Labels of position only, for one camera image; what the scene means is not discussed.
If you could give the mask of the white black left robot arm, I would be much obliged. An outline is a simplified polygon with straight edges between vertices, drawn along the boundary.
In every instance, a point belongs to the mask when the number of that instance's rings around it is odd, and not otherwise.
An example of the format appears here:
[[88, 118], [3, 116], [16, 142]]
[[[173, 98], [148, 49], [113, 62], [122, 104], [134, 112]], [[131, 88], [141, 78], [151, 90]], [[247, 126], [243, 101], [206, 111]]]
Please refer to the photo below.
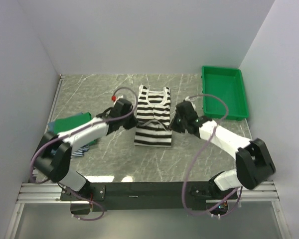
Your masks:
[[133, 109], [130, 101], [120, 98], [108, 113], [101, 113], [83, 125], [58, 134], [46, 133], [32, 157], [30, 168], [37, 169], [52, 182], [72, 189], [76, 199], [86, 199], [90, 193], [89, 181], [70, 168], [72, 152], [120, 127], [135, 127], [137, 120]]

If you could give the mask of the black white striped tank top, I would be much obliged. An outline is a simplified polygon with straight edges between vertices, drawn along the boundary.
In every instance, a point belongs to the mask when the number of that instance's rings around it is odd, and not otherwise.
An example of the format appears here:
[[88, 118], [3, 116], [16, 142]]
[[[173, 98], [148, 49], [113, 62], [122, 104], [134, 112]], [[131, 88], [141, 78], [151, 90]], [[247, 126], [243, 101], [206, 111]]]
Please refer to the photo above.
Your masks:
[[151, 91], [144, 85], [139, 86], [134, 144], [149, 147], [171, 147], [172, 131], [170, 126], [171, 96], [170, 88]]

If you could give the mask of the green tank top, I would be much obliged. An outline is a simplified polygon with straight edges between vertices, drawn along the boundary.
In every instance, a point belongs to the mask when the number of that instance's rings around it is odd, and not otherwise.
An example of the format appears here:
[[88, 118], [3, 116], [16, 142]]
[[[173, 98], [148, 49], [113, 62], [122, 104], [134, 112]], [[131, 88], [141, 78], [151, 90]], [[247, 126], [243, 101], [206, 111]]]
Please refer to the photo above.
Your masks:
[[83, 113], [82, 115], [75, 117], [67, 117], [63, 119], [56, 119], [53, 129], [53, 133], [58, 134], [60, 132], [72, 130], [78, 126], [81, 126], [92, 119], [92, 116], [89, 112]]

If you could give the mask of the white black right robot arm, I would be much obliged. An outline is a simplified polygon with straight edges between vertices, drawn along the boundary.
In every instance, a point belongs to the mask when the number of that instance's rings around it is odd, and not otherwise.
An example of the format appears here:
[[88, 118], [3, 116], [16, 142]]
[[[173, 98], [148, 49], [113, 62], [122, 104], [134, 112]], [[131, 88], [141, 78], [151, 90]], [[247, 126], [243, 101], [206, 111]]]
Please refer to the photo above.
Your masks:
[[232, 156], [236, 168], [218, 173], [209, 180], [209, 194], [221, 198], [226, 190], [245, 187], [255, 189], [276, 173], [276, 167], [265, 142], [239, 136], [206, 116], [199, 116], [194, 104], [183, 101], [176, 105], [170, 128], [179, 133], [188, 132]]

